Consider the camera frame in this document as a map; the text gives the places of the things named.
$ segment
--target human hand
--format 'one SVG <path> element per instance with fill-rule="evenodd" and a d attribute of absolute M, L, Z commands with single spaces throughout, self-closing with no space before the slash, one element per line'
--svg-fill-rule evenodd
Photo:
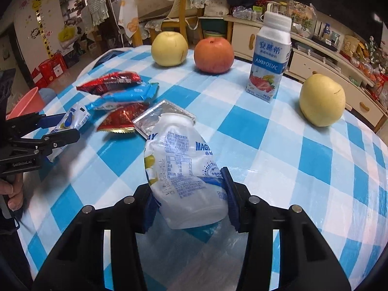
<path fill-rule="evenodd" d="M 23 173 L 15 174 L 13 184 L 0 179 L 0 194 L 8 195 L 8 207 L 12 210 L 18 210 L 23 205 Z"/>

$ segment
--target blue and white tablecloth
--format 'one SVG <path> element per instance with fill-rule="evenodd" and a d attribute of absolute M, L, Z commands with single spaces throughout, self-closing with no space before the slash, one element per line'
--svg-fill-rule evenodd
<path fill-rule="evenodd" d="M 368 274 L 388 240 L 387 146 L 348 111 L 329 128 L 316 128 L 298 107 L 301 84 L 283 77 L 275 100 L 266 103 L 245 92 L 251 64 L 235 60 L 226 74 L 195 69 L 193 52 L 178 67 L 156 65 L 150 46 L 128 51 L 80 77 L 44 109 L 64 113 L 96 96 L 76 85 L 113 71 L 137 71 L 159 82 L 167 99 L 197 116 L 196 129 L 227 166 L 236 182 L 269 204 L 299 204 L 339 259 L 352 288 Z M 113 205 L 146 183 L 139 135 L 96 132 L 103 114 L 81 129 L 53 164 L 25 175 L 28 209 L 19 235 L 34 275 L 82 206 Z M 47 130 L 30 136 L 41 137 Z M 137 235 L 150 291 L 235 290 L 246 234 L 228 218 L 197 229 L 170 230 L 157 214 L 145 235 Z M 109 232 L 104 241 L 105 284 L 113 288 Z M 274 232 L 271 288 L 279 278 L 279 234 Z"/>

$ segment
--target wooden handle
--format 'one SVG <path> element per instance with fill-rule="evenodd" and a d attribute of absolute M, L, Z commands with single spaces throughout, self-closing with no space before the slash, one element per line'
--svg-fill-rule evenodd
<path fill-rule="evenodd" d="M 365 105 L 363 102 L 360 102 L 360 106 L 365 109 L 365 111 L 369 111 L 369 107 L 367 105 Z"/>
<path fill-rule="evenodd" d="M 251 35 L 251 38 L 249 39 L 249 49 L 252 50 L 253 49 L 253 42 L 255 41 L 255 35 L 252 34 Z"/>

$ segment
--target metal bolt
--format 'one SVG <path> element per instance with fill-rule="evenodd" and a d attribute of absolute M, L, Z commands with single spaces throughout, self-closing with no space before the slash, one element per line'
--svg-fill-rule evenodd
<path fill-rule="evenodd" d="M 131 204 L 131 203 L 134 203 L 135 202 L 135 198 L 133 196 L 126 196 L 124 198 L 124 203 L 126 204 Z"/>
<path fill-rule="evenodd" d="M 260 198 L 258 196 L 250 196 L 248 198 L 250 203 L 257 204 L 260 202 Z"/>
<path fill-rule="evenodd" d="M 292 211 L 296 212 L 296 213 L 299 213 L 299 212 L 302 212 L 303 209 L 301 206 L 298 206 L 297 204 L 294 204 L 292 207 L 291 207 Z"/>
<path fill-rule="evenodd" d="M 93 206 L 91 206 L 89 204 L 82 208 L 83 213 L 90 213 L 90 212 L 92 212 L 92 210 L 93 210 Z"/>

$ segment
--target white plastic bottle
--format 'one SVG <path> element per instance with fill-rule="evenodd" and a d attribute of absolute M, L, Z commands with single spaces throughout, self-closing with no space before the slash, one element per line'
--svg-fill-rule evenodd
<path fill-rule="evenodd" d="M 264 13 L 264 26 L 256 36 L 247 92 L 271 102 L 279 88 L 291 52 L 291 18 Z"/>
<path fill-rule="evenodd" d="M 228 214 L 213 152 L 189 117 L 161 115 L 145 144 L 144 164 L 159 211 L 170 228 L 208 225 Z"/>

